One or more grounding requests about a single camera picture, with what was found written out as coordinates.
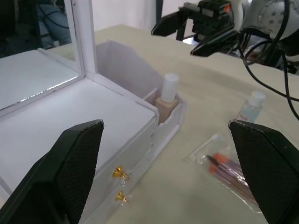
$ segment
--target beige tabletop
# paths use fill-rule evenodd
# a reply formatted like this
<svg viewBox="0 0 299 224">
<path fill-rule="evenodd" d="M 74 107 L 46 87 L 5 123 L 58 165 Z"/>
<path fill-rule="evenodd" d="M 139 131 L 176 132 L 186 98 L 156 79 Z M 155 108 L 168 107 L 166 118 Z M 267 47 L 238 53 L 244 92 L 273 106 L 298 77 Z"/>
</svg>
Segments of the beige tabletop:
<svg viewBox="0 0 299 224">
<path fill-rule="evenodd" d="M 108 224 L 265 224 L 261 214 L 251 211 L 206 171 L 192 166 L 187 156 L 214 133 L 227 133 L 229 120 L 253 90 L 267 95 L 256 123 L 279 130 L 298 146 L 299 121 L 286 99 L 257 84 L 237 58 L 190 56 L 193 46 L 123 25 L 95 36 L 97 44 L 115 40 L 131 46 L 161 75 L 179 74 L 179 92 L 188 103 L 184 124 L 132 190 L 130 208 L 119 208 Z M 55 51 L 72 58 L 67 46 Z M 281 71 L 261 65 L 252 69 L 262 81 L 284 91 Z M 292 95 L 299 97 L 298 77 L 291 76 L 290 82 Z"/>
</svg>

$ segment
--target gold drawer knob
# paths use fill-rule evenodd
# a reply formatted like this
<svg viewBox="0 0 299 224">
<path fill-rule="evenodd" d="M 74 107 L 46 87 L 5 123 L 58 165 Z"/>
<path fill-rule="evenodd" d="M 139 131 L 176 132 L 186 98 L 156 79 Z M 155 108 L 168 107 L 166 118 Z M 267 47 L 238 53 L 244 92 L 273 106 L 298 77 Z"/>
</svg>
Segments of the gold drawer knob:
<svg viewBox="0 0 299 224">
<path fill-rule="evenodd" d="M 132 201 L 132 195 L 127 195 L 125 196 L 123 193 L 123 190 L 121 190 L 117 196 L 116 196 L 116 201 L 121 201 L 121 205 L 123 207 L 127 207 L 128 203 L 130 203 Z"/>
<path fill-rule="evenodd" d="M 121 181 L 121 185 L 124 187 L 128 181 L 131 179 L 131 176 L 133 175 L 133 171 L 132 170 L 123 170 L 122 166 L 119 166 L 115 169 L 115 171 L 113 172 L 113 177 L 119 177 L 120 181 Z"/>
</svg>

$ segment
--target plastic bag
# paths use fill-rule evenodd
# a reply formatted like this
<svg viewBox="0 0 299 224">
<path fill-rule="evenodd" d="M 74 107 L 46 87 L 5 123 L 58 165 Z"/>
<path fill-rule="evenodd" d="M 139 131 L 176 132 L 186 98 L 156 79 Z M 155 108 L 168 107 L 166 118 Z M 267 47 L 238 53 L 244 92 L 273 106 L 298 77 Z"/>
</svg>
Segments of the plastic bag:
<svg viewBox="0 0 299 224">
<path fill-rule="evenodd" d="M 213 175 L 252 211 L 261 212 L 243 176 L 232 137 L 226 139 L 221 133 L 215 134 L 188 158 L 201 171 Z"/>
</svg>

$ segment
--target white bottle cap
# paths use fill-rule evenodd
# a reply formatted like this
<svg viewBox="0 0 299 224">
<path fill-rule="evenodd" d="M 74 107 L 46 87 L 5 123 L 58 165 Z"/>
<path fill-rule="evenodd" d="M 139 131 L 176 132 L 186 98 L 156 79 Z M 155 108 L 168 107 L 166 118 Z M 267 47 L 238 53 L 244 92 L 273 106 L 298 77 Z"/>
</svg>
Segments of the white bottle cap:
<svg viewBox="0 0 299 224">
<path fill-rule="evenodd" d="M 179 77 L 176 74 L 168 73 L 165 75 L 161 93 L 161 100 L 166 103 L 171 103 L 174 101 L 178 90 L 178 81 Z"/>
<path fill-rule="evenodd" d="M 248 103 L 252 106 L 259 107 L 265 101 L 266 95 L 259 91 L 253 91 L 251 93 L 250 98 L 248 99 Z"/>
</svg>

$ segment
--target person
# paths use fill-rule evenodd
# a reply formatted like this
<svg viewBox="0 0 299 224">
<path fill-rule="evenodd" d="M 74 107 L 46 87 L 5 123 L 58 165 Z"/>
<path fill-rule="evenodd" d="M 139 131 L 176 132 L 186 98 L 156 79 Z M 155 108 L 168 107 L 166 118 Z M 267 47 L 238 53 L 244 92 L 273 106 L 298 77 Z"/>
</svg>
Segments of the person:
<svg viewBox="0 0 299 224">
<path fill-rule="evenodd" d="M 37 15 L 44 49 L 54 48 L 55 40 L 59 41 L 60 46 L 71 43 L 67 16 L 55 2 L 55 0 L 38 0 Z"/>
</svg>

